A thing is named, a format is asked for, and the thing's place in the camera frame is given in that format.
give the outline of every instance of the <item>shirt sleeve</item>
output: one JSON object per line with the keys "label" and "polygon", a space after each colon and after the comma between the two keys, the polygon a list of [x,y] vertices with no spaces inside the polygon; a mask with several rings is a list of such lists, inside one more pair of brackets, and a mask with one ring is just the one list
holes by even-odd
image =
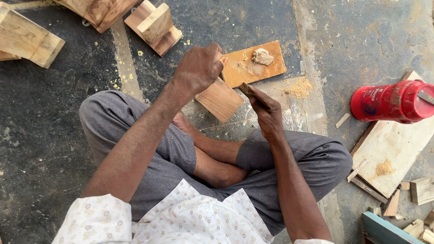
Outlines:
{"label": "shirt sleeve", "polygon": [[296,240],[294,244],[334,244],[334,243],[326,240],[321,240],[321,239],[310,239],[310,240]]}
{"label": "shirt sleeve", "polygon": [[52,244],[130,243],[131,206],[111,194],[78,198]]}

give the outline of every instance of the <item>red bottle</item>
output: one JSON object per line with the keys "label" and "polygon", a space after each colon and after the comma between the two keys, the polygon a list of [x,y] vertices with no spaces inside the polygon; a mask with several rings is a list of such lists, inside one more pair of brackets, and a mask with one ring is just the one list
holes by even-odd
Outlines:
{"label": "red bottle", "polygon": [[434,97],[434,85],[419,79],[393,85],[363,86],[351,98],[351,112],[362,121],[418,122],[434,115],[434,105],[418,97],[419,91]]}

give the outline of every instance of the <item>floor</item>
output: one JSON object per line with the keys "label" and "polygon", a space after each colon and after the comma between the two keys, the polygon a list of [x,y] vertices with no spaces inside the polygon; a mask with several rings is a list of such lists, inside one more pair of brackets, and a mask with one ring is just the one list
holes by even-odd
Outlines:
{"label": "floor", "polygon": [[[151,103],[193,45],[214,40],[228,53],[279,40],[288,72],[254,85],[281,102],[286,129],[330,136],[348,150],[369,123],[354,117],[339,129],[335,123],[350,111],[349,100],[358,87],[393,84],[409,70],[434,82],[432,0],[168,0],[174,25],[184,37],[163,58],[122,21],[99,34],[50,0],[6,2],[66,45],[49,69],[25,59],[0,62],[3,243],[49,243],[95,171],[78,118],[81,101],[115,89],[125,75],[128,82],[120,89]],[[306,98],[284,92],[284,87],[306,80],[312,85]],[[214,138],[243,140],[258,126],[248,102],[225,125],[195,101],[183,111]],[[433,177],[433,161],[434,139],[404,180]],[[372,205],[379,202],[345,181],[319,202],[337,244],[360,242],[360,214]],[[403,191],[398,212],[405,219],[387,220],[405,227],[433,208],[433,202],[412,204],[410,192]],[[289,243],[287,233],[277,235],[274,243]]]}

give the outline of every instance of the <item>man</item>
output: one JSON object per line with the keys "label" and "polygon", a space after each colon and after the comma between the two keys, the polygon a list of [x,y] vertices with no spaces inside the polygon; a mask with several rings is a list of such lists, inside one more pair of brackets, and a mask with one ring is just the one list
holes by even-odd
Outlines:
{"label": "man", "polygon": [[294,243],[330,243],[316,202],[350,171],[342,144],[284,131],[280,104],[255,88],[271,108],[249,98],[260,130],[245,142],[208,138],[179,113],[221,56],[216,43],[187,51],[149,108],[119,91],[83,102],[99,168],[53,243],[271,243],[285,226]]}

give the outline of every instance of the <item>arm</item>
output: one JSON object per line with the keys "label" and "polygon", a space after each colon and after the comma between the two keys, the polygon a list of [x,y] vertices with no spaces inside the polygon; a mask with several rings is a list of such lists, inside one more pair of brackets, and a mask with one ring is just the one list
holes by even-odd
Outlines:
{"label": "arm", "polygon": [[254,96],[249,97],[253,109],[258,114],[262,136],[267,139],[273,154],[280,209],[291,241],[331,241],[327,224],[283,133],[280,103],[256,88],[252,87],[252,90],[271,106],[268,109]]}
{"label": "arm", "polygon": [[206,48],[195,46],[185,53],[172,80],[110,151],[82,198],[111,194],[124,202],[131,200],[175,114],[222,71],[223,64],[217,61],[220,57],[216,43]]}

